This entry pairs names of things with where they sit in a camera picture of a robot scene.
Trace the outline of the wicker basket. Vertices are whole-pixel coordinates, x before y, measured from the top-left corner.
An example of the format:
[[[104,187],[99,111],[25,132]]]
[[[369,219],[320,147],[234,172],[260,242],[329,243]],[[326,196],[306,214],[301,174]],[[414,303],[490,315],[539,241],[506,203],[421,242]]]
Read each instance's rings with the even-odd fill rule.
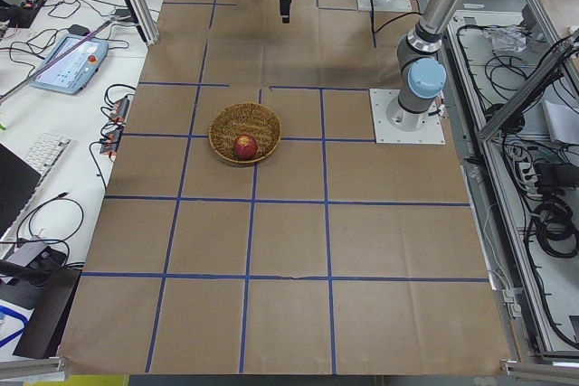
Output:
[[[252,137],[255,152],[241,157],[234,151],[238,138]],[[221,110],[208,130],[213,151],[231,165],[257,164],[268,158],[281,140],[280,118],[269,108],[254,102],[234,104]]]

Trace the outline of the dark red apple in basket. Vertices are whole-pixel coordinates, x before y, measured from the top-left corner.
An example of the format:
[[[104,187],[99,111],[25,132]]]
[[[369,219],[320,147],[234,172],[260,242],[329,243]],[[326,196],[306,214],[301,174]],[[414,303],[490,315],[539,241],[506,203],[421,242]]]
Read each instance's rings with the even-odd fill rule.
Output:
[[[233,154],[237,160],[249,161],[258,154],[258,143],[254,136],[242,134],[233,141]]]

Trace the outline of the grey grabber stick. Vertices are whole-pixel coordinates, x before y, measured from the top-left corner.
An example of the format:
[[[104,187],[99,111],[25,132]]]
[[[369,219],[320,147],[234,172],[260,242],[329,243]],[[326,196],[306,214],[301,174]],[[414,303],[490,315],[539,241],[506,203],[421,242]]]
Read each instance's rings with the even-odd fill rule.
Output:
[[[55,65],[58,61],[64,59],[66,56],[68,56],[70,53],[74,52],[77,48],[81,47],[85,42],[89,41],[90,39],[92,39],[93,37],[95,37],[98,33],[100,33],[101,31],[103,31],[104,29],[108,28],[109,26],[111,26],[113,23],[115,23],[116,21],[118,21],[120,19],[120,17],[118,15],[113,15],[110,17],[110,19],[108,19],[106,22],[104,22],[101,26],[99,26],[96,30],[87,33],[85,36],[81,37],[75,44],[73,44],[69,49],[67,49],[65,52],[63,52],[62,54],[56,56],[56,57],[52,57],[48,62],[46,62],[42,67],[36,68],[35,70],[33,70],[33,72],[31,73],[31,75],[29,77],[27,77],[26,79],[22,80],[21,82],[19,82],[18,84],[16,84],[14,87],[12,87],[11,89],[9,89],[7,92],[5,92],[4,94],[1,95],[1,101],[4,100],[8,100],[9,98],[11,98],[17,91],[19,91],[20,89],[26,87],[29,83],[31,83],[32,81],[35,80],[35,78],[39,75],[41,75],[42,73],[44,73],[45,71],[49,70],[53,65]]]

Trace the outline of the blue teach pendant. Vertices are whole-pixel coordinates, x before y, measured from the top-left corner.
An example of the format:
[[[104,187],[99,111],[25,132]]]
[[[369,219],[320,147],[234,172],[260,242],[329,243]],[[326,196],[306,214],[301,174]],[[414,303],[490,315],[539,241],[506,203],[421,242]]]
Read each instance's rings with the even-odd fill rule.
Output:
[[[69,52],[45,72],[37,75],[31,86],[68,95],[74,95],[86,87],[109,51],[109,43],[92,38]]]

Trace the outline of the white keyboard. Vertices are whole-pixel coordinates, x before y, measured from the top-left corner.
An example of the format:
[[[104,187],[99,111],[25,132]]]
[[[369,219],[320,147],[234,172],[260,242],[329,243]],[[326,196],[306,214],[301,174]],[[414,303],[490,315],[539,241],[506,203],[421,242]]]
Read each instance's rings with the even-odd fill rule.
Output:
[[[44,178],[55,168],[70,145],[68,137],[43,133],[33,142],[24,161]]]

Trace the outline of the black laptop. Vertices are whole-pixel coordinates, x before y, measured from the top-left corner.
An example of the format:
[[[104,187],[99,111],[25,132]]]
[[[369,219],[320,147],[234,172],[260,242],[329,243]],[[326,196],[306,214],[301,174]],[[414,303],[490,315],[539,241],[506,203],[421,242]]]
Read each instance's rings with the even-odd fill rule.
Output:
[[[9,148],[1,145],[1,235],[13,225],[32,199],[41,175]]]

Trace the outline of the grey usb hub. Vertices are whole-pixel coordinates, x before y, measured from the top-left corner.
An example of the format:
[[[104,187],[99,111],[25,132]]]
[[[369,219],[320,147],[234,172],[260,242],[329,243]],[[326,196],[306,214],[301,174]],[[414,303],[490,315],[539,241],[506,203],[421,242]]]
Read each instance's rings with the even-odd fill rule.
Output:
[[[9,263],[33,269],[54,269],[61,266],[64,260],[64,252],[53,249],[43,241],[25,243],[5,259]]]

